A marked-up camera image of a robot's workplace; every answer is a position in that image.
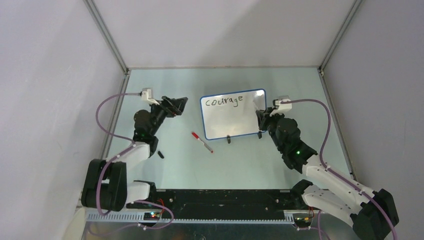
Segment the blue framed whiteboard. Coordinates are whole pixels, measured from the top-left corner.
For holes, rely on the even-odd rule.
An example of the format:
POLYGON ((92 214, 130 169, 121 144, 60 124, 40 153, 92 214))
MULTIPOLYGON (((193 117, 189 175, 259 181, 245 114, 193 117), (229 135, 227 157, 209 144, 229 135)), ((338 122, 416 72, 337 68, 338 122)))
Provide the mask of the blue framed whiteboard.
POLYGON ((257 110, 267 107, 263 88, 202 96, 199 100, 207 140, 259 133, 257 110))

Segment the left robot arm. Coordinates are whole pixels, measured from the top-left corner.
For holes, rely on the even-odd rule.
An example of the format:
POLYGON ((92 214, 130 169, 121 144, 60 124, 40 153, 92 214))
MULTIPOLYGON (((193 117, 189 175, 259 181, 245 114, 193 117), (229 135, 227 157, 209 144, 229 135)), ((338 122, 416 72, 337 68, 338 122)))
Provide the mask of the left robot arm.
POLYGON ((103 216, 138 201, 145 208, 153 208, 158 202, 153 182, 131 179, 128 174, 155 154, 159 143, 157 131, 166 118, 183 114, 188 98, 162 96, 160 100, 150 100, 143 97, 143 101, 150 109, 134 114, 134 132, 129 146, 110 159, 93 159, 88 165, 81 204, 96 208, 103 216))

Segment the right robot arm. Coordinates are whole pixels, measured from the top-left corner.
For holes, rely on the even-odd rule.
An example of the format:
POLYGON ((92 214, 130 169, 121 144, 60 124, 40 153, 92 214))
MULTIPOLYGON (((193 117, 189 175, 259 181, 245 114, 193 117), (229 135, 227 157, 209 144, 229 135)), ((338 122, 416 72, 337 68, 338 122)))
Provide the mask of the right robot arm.
POLYGON ((322 162, 316 150, 304 143, 294 119, 273 114, 271 107, 257 110, 258 128, 267 131, 285 165, 324 185, 299 181, 290 190, 291 204, 322 210, 350 226, 361 240, 383 240, 399 223, 393 196, 375 191, 322 162))

